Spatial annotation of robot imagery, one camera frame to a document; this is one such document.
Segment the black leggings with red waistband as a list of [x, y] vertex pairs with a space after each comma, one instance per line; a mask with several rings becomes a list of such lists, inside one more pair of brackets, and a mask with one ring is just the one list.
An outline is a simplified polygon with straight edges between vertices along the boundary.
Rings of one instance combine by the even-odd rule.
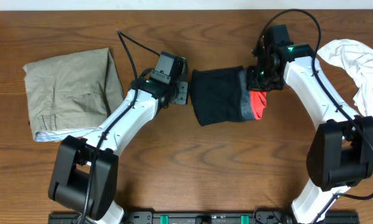
[[194, 70], [190, 96], [201, 126], [260, 120], [267, 106], [266, 92], [247, 89], [247, 70], [242, 66]]

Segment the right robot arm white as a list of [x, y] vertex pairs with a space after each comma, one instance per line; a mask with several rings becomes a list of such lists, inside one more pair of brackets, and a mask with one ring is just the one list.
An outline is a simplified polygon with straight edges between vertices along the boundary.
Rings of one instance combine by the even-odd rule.
[[290, 86], [316, 129], [306, 158], [308, 182], [283, 222], [325, 222], [330, 206], [373, 173], [373, 117], [359, 116], [341, 98], [314, 50], [294, 44], [285, 25], [264, 29], [252, 53], [257, 66], [247, 73], [247, 89]]

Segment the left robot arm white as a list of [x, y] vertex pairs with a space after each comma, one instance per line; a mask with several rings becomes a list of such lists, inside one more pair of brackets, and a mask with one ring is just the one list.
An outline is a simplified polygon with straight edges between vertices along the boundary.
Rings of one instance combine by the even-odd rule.
[[185, 105], [187, 60], [159, 55], [132, 83], [122, 104], [96, 129], [81, 138], [67, 136], [58, 148], [48, 196], [76, 211], [50, 223], [121, 223], [124, 210], [115, 201], [119, 158], [132, 138], [169, 104]]

